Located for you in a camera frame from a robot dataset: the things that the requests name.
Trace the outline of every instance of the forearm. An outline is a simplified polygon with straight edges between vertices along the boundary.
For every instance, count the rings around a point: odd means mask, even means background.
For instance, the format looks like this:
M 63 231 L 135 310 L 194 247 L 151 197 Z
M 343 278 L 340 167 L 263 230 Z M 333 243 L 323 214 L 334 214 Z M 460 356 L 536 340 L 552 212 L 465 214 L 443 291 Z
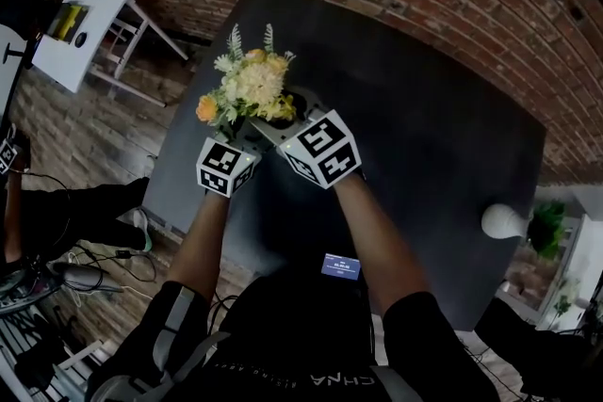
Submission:
M 8 174 L 7 206 L 4 213 L 4 254 L 7 263 L 21 259 L 21 174 Z
M 186 285 L 208 302 L 214 296 L 220 274 L 222 237 L 229 204 L 227 198 L 216 193 L 205 195 L 168 272 L 168 281 Z
M 334 186 L 368 288 L 382 314 L 399 299 L 429 291 L 425 274 L 392 220 L 356 174 Z

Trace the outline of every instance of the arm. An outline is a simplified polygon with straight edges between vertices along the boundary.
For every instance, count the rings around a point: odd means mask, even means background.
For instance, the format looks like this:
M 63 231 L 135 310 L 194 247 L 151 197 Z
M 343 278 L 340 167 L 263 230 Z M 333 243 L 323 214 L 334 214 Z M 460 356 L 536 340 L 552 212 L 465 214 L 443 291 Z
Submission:
M 7 206 L 4 212 L 4 256 L 6 263 L 12 263 L 20 260 L 22 256 L 21 173 L 14 171 L 8 173 L 7 192 Z
M 230 200 L 212 191 L 204 198 L 180 249 L 171 262 L 167 281 L 178 281 L 211 302 L 220 274 L 222 236 Z
M 392 220 L 355 173 L 334 186 L 358 258 L 382 314 L 398 300 L 429 291 L 422 267 Z
M 334 188 L 368 288 L 383 315 L 390 366 L 426 402 L 446 400 L 450 394 L 498 401 L 494 385 L 465 353 L 437 301 L 427 293 L 425 273 L 411 248 L 365 182 L 351 174 Z

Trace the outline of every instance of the green plant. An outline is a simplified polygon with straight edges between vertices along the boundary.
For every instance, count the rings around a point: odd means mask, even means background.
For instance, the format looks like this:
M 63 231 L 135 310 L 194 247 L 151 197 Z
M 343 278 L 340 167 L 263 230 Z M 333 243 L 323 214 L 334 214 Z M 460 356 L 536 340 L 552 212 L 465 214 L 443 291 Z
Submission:
M 562 316 L 569 310 L 569 307 L 571 306 L 572 304 L 569 301 L 569 296 L 561 295 L 559 297 L 559 301 L 553 305 L 553 308 L 557 311 L 557 316 Z
M 543 258 L 552 260 L 559 251 L 564 214 L 565 205 L 560 201 L 541 204 L 534 210 L 534 218 L 528 227 L 528 241 Z

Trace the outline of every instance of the yellow object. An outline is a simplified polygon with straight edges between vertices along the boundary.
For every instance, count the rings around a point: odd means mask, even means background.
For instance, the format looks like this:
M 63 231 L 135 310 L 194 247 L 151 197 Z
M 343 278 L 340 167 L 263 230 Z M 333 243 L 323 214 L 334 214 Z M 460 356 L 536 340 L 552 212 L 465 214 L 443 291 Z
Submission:
M 58 31 L 57 39 L 65 40 L 65 37 L 67 36 L 67 32 L 69 32 L 69 29 L 71 29 L 75 25 L 75 18 L 77 17 L 77 14 L 82 9 L 82 7 L 83 6 L 70 6 L 69 7 L 69 15 L 65 19 L 65 22 L 63 23 L 63 25 L 60 27 L 60 30 Z
M 262 49 L 252 49 L 245 58 L 251 62 L 263 62 L 266 59 L 266 53 Z

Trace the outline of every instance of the wooden floor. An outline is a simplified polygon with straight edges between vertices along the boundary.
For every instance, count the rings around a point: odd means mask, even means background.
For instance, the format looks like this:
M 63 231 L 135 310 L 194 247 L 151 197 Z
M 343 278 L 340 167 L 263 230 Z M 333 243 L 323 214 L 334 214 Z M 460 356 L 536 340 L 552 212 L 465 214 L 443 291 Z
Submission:
M 109 84 L 88 77 L 77 94 L 72 94 L 35 68 L 24 71 L 11 106 L 11 118 L 30 135 L 32 141 L 32 172 L 47 173 L 60 179 L 69 188 L 83 188 L 104 183 L 123 184 L 149 175 L 153 156 L 159 154 L 161 143 L 170 126 L 180 96 L 187 88 L 194 66 L 203 57 L 203 48 L 187 46 L 193 59 L 184 64 L 161 44 L 140 44 L 122 75 L 122 80 L 168 103 L 159 108 Z M 25 178 L 29 189 L 54 190 L 54 182 Z M 154 249 L 151 253 L 156 268 L 154 282 L 140 282 L 114 263 L 102 262 L 103 267 L 126 288 L 120 294 L 96 293 L 78 295 L 62 288 L 43 302 L 42 308 L 52 312 L 60 307 L 64 320 L 74 315 L 76 334 L 88 343 L 106 342 L 115 350 L 123 338 L 136 326 L 149 302 L 165 279 L 171 257 L 181 239 L 152 223 Z M 111 249 L 82 242 L 83 246 L 100 254 L 112 254 Z M 73 254 L 80 262 L 88 261 Z M 138 257 L 125 266 L 144 280 L 153 277 L 149 261 Z M 238 295 L 254 274 L 223 259 L 217 293 L 220 297 Z M 223 318 L 222 310 L 218 322 Z M 383 327 L 374 316 L 377 361 L 386 363 L 383 347 Z M 471 333 L 460 334 L 473 353 L 485 346 Z M 513 368 L 489 351 L 484 364 L 515 392 L 521 380 Z M 501 400 L 517 399 L 498 381 Z

